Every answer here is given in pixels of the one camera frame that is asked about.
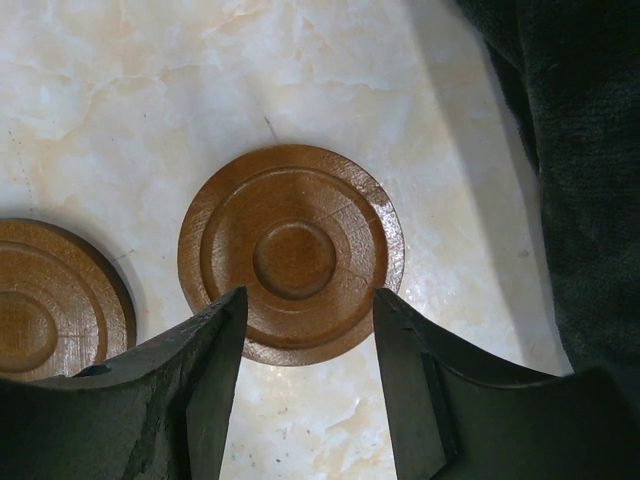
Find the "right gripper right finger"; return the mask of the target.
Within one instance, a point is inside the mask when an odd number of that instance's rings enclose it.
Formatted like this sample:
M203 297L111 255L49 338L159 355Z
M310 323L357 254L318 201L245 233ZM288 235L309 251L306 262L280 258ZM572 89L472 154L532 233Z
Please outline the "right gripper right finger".
M639 375L556 377L497 357L388 289L373 297L401 479L635 479Z

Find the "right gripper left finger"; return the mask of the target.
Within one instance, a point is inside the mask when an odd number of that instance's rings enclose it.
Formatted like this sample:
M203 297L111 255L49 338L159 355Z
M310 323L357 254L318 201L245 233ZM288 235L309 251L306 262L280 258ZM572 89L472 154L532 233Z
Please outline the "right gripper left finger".
M247 318L237 288L75 376L2 380L2 478L218 478Z

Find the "dark wooden coaster back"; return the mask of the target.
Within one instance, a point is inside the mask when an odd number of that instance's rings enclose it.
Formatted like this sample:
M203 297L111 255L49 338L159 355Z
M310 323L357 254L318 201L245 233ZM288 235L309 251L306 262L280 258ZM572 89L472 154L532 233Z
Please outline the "dark wooden coaster back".
M187 208L177 247L190 308L245 288L244 355L275 366L324 362L367 339L374 292L397 290L404 263L381 184L302 144L253 150L218 170Z

